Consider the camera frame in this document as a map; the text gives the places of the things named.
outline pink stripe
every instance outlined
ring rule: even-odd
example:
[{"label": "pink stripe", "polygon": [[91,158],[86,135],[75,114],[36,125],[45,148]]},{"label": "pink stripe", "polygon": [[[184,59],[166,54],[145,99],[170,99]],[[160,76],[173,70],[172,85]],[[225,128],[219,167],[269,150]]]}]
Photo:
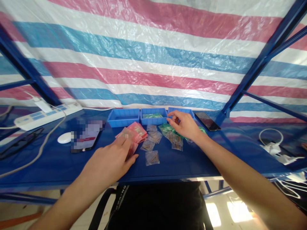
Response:
[{"label": "pink stripe", "polygon": [[[212,13],[149,0],[49,0],[55,4],[113,19],[194,36],[267,42],[282,18]],[[291,47],[307,50],[307,38]]]},{"label": "pink stripe", "polygon": [[298,118],[231,117],[230,120],[237,123],[306,123]]},{"label": "pink stripe", "polygon": [[[51,90],[57,95],[59,99],[72,98],[62,87],[53,87]],[[29,100],[32,97],[24,91],[36,97],[41,97],[32,86],[19,86],[12,89],[0,91],[0,98],[15,98],[17,100]]]},{"label": "pink stripe", "polygon": [[20,41],[25,42],[26,40],[23,38],[23,36],[19,33],[19,31],[16,29],[16,27],[12,24],[13,19],[3,13],[0,12],[0,22],[3,28],[5,29],[5,32],[10,37],[12,41]]},{"label": "pink stripe", "polygon": [[[78,63],[44,62],[44,65],[55,78],[97,79],[105,84],[129,84],[191,89],[223,95],[232,95],[238,86],[237,84],[213,80],[94,68]],[[252,86],[249,91],[259,96],[307,98],[307,89],[302,88]]]},{"label": "pink stripe", "polygon": [[251,86],[248,92],[258,96],[279,96],[292,98],[307,98],[306,88],[280,87],[280,86]]}]

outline eyeglasses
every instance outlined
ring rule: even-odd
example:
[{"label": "eyeglasses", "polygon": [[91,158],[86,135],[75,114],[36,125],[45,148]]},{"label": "eyeglasses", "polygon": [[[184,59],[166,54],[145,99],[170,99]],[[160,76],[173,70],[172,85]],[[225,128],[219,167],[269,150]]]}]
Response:
[{"label": "eyeglasses", "polygon": [[31,144],[44,130],[44,128],[39,128],[27,136],[21,138],[16,143],[12,144],[10,147],[8,147],[6,150],[4,150],[2,153],[0,153],[0,160],[4,160],[10,156],[15,155],[18,153],[21,149],[25,148],[29,144]]}]

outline left hand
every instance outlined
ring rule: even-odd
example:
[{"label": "left hand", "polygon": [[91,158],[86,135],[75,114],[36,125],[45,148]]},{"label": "left hand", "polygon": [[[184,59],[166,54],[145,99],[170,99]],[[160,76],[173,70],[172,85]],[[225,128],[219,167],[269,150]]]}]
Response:
[{"label": "left hand", "polygon": [[125,162],[131,144],[130,139],[120,137],[112,144],[97,149],[76,181],[81,181],[80,184],[87,186],[87,190],[100,195],[134,164],[138,154],[134,154]]}]

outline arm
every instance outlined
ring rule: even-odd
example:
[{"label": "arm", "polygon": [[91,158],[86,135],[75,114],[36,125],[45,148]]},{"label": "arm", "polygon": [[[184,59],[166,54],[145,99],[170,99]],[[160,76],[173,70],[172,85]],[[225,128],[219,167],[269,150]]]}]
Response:
[{"label": "arm", "polygon": [[77,179],[30,230],[70,229],[96,198],[134,164],[138,154],[125,162],[130,145],[131,140],[118,138],[112,144],[97,149]]},{"label": "arm", "polygon": [[173,116],[167,119],[170,125],[205,152],[229,186],[270,229],[307,228],[307,217],[287,197],[256,170],[202,133],[190,114],[173,111],[168,116]]}]

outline chair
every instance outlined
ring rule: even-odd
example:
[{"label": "chair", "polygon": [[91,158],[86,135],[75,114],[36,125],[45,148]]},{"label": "chair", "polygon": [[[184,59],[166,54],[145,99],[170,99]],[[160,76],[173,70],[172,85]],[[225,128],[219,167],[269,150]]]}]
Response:
[{"label": "chair", "polygon": [[[91,221],[91,224],[89,226],[89,230],[97,230],[103,215],[103,212],[105,210],[106,207],[106,203],[109,200],[109,197],[111,194],[115,194],[116,193],[116,189],[114,188],[109,188],[105,191],[105,193],[103,194],[101,200],[99,201],[99,204],[96,208],[96,211],[94,213],[93,219]],[[206,203],[203,202],[203,220],[204,220],[204,225],[206,230],[213,230],[210,218],[209,218],[209,214],[208,214],[208,210],[206,207]]]}]

